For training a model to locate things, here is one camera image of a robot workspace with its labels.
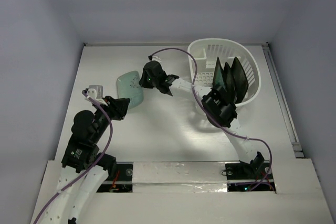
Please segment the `light green rectangular plate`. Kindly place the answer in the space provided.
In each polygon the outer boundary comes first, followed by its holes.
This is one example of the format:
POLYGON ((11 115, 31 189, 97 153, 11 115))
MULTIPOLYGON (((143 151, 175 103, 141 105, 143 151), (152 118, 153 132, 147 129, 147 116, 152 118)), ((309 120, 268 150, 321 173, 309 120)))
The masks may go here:
POLYGON ((143 89, 139 85, 140 76, 137 71, 127 72, 117 78, 118 98, 128 98, 128 109, 133 109, 144 100, 143 89))

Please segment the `teal square plate brown rim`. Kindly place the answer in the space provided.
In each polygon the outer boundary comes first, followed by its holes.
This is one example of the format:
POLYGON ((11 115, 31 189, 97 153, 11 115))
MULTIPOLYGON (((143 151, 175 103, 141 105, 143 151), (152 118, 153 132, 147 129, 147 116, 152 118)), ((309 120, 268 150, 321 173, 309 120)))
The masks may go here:
POLYGON ((216 85, 220 85, 221 87, 224 88, 224 90, 227 90, 223 77, 223 67, 218 57, 216 59, 216 65, 212 81, 212 86, 215 87, 216 85))

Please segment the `black floral square plate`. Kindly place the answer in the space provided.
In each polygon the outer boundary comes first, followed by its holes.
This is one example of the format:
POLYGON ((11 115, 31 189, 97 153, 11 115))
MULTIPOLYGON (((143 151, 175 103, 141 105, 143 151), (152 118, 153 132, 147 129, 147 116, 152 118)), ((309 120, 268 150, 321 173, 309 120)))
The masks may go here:
POLYGON ((227 62, 224 65, 223 77, 227 89, 226 92, 228 93, 230 100, 234 102, 236 99, 235 82, 231 68, 227 62))

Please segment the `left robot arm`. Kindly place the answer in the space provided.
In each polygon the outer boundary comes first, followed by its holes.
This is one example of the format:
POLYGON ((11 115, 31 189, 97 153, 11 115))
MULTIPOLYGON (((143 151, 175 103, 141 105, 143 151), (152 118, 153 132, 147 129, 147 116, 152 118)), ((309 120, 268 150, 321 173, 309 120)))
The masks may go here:
POLYGON ((96 111, 83 110, 75 115, 55 194, 34 223, 81 223, 102 183, 119 177, 116 158, 100 151, 97 143, 106 129, 113 128, 113 120, 124 119, 130 99, 85 97, 96 111))

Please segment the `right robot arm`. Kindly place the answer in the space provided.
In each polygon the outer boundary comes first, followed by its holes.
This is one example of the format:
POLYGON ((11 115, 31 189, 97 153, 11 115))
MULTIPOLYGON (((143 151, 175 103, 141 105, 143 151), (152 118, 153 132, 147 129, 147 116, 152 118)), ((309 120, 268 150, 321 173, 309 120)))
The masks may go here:
POLYGON ((143 67, 139 85, 147 89, 158 89, 162 94, 194 100, 201 104, 209 122, 227 130, 227 137, 236 150, 240 171, 248 179, 261 177, 265 159, 253 147, 252 141, 243 133, 238 122, 237 105, 245 97, 249 84, 238 58, 233 63, 221 66, 216 62, 213 86, 205 87, 192 84, 177 75, 166 74, 158 61, 152 60, 143 67))

